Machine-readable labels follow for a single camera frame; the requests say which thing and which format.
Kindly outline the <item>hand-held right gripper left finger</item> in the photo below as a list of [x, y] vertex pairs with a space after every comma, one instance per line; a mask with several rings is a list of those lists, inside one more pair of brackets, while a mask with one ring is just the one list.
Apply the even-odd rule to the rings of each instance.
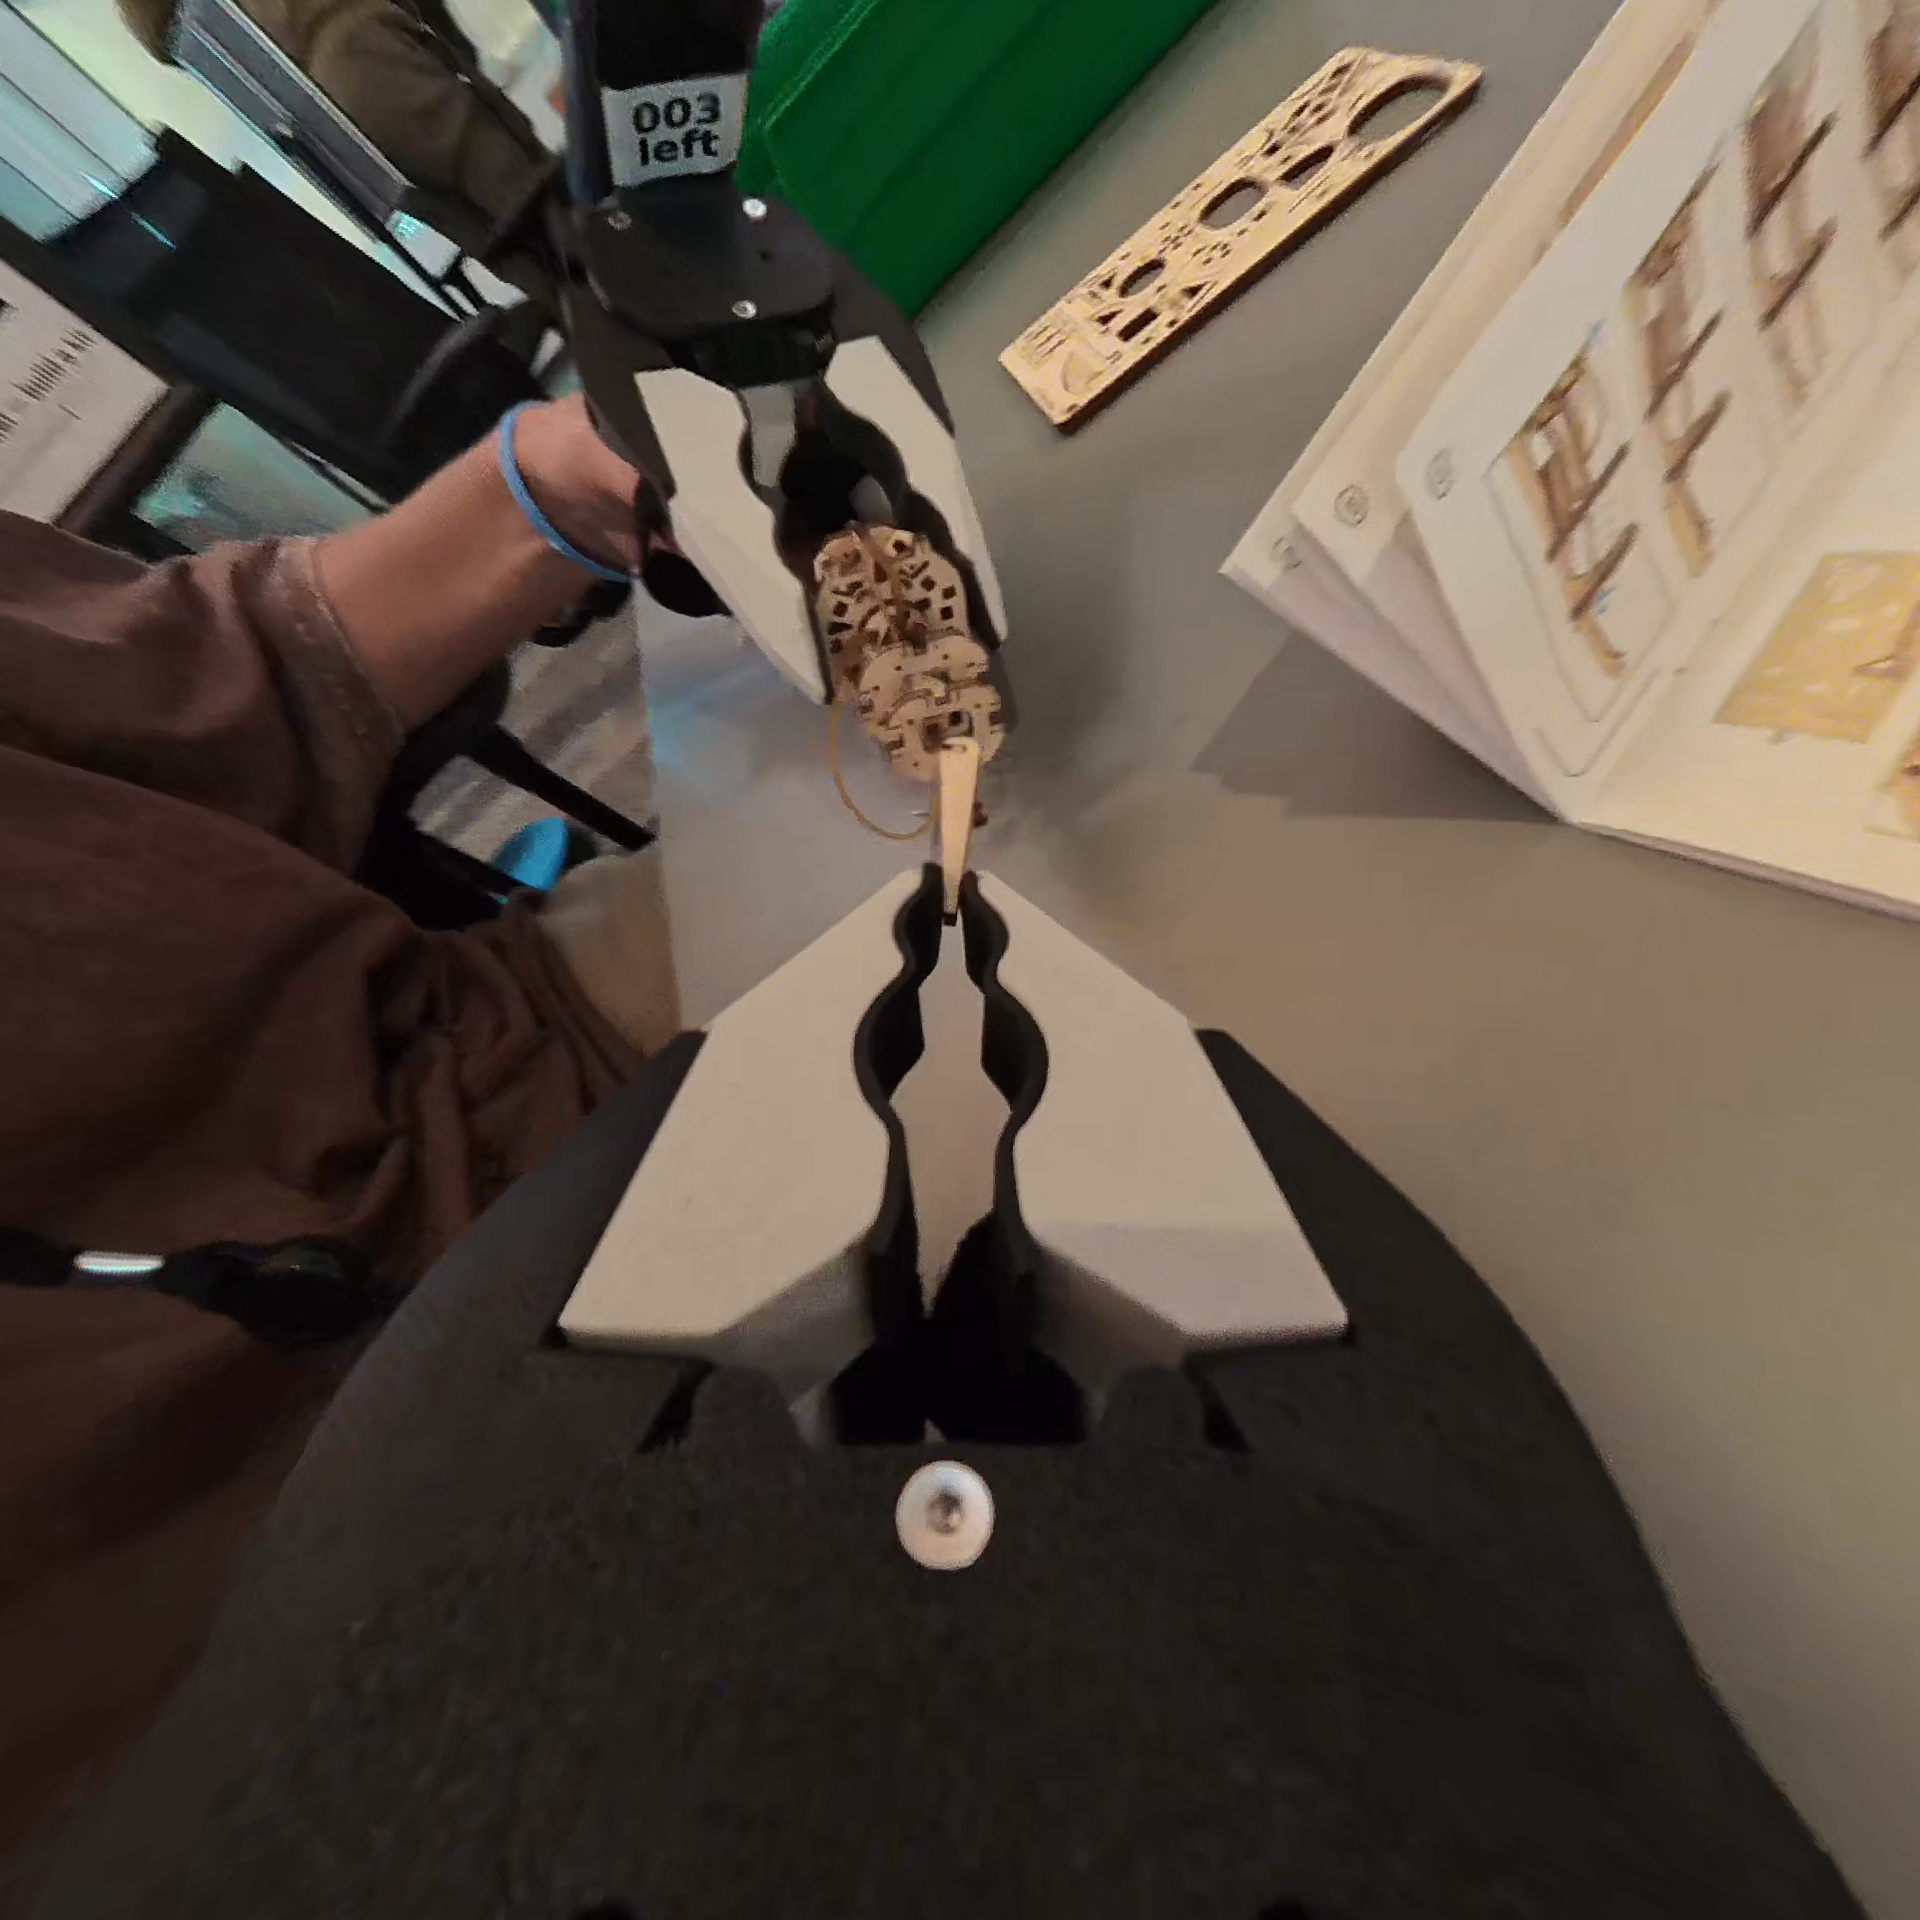
[[558, 1316], [570, 1349], [757, 1373], [830, 1433], [834, 1381], [919, 1307], [893, 1094], [930, 958], [934, 874], [904, 868], [702, 1030]]

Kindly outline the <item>wooden model assembly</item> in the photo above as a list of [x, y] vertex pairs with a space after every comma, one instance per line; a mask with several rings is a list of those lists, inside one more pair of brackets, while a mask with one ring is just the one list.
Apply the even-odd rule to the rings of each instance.
[[993, 653], [974, 634], [962, 573], [926, 534], [857, 522], [814, 557], [814, 626], [830, 690], [890, 766], [938, 783], [940, 754], [974, 739], [993, 762], [1009, 733]]

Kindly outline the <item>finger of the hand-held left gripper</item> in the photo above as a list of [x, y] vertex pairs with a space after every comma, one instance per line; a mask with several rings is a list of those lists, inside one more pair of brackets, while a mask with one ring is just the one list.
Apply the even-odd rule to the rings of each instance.
[[967, 593], [967, 634], [997, 656], [1007, 593], [974, 504], [934, 363], [915, 327], [834, 344], [825, 372], [796, 385], [796, 431], [779, 460], [779, 555], [805, 593], [825, 546], [852, 526], [928, 540]]
[[783, 557], [779, 519], [757, 494], [744, 454], [744, 397], [692, 370], [642, 370], [635, 399], [657, 434], [679, 550], [706, 580], [735, 626], [817, 708], [830, 703], [805, 585]]

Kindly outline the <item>person's left forearm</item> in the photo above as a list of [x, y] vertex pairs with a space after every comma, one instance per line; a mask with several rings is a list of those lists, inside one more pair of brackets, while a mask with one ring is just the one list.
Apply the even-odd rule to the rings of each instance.
[[324, 609], [402, 733], [600, 585], [535, 526], [504, 454], [493, 431], [398, 507], [313, 546]]

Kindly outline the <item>person's left hand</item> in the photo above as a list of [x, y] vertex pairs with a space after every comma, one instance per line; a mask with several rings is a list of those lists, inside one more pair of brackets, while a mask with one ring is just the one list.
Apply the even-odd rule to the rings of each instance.
[[642, 473], [600, 437], [582, 393], [546, 399], [519, 423], [519, 460], [542, 510], [575, 546], [642, 572]]

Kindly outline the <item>instruction booklet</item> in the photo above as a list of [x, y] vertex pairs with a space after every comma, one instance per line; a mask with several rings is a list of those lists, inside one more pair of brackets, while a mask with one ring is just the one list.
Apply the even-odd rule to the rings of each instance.
[[1223, 573], [1555, 816], [1918, 919], [1918, 2], [1623, 2]]

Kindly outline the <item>white printed sheet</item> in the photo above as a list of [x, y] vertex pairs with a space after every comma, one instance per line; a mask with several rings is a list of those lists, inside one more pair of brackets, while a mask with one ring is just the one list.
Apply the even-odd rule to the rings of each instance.
[[58, 519], [169, 383], [5, 267], [5, 510]]

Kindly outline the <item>pointed wooden stick part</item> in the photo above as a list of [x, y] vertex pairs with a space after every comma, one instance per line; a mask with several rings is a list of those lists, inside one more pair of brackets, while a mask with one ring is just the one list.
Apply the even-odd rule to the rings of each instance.
[[962, 878], [969, 874], [974, 827], [981, 816], [983, 745], [974, 733], [940, 743], [934, 784], [934, 844], [940, 861], [940, 919], [956, 926]]

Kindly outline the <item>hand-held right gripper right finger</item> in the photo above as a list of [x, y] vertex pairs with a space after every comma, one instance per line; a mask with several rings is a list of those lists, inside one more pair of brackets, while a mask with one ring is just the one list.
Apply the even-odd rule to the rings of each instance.
[[1143, 1373], [1340, 1344], [1351, 1310], [1201, 1030], [975, 874], [981, 1068], [1007, 1103], [993, 1227], [1015, 1354], [1098, 1417]]

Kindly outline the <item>green plastic bin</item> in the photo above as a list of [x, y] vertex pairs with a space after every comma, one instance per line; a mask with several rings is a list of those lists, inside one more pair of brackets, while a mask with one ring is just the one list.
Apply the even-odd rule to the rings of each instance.
[[735, 183], [904, 316], [1041, 188], [1209, 2], [783, 2]]

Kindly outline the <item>blue wristband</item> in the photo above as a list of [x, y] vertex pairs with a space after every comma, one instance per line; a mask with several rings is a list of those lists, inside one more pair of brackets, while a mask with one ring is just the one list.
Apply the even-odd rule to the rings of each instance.
[[493, 425], [493, 454], [501, 481], [521, 517], [527, 528], [560, 562], [583, 572], [596, 585], [630, 585], [632, 563], [607, 563], [605, 557], [591, 555], [586, 548], [575, 546], [542, 510], [542, 499], [530, 486], [530, 478], [519, 460], [519, 423], [535, 413], [542, 402], [521, 399], [508, 407]]

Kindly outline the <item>laser-cut wooden parts sheet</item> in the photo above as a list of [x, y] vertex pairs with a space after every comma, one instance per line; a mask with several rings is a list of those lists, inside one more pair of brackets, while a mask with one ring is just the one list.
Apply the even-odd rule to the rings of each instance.
[[1475, 103], [1482, 64], [1351, 47], [1000, 354], [1078, 431]]

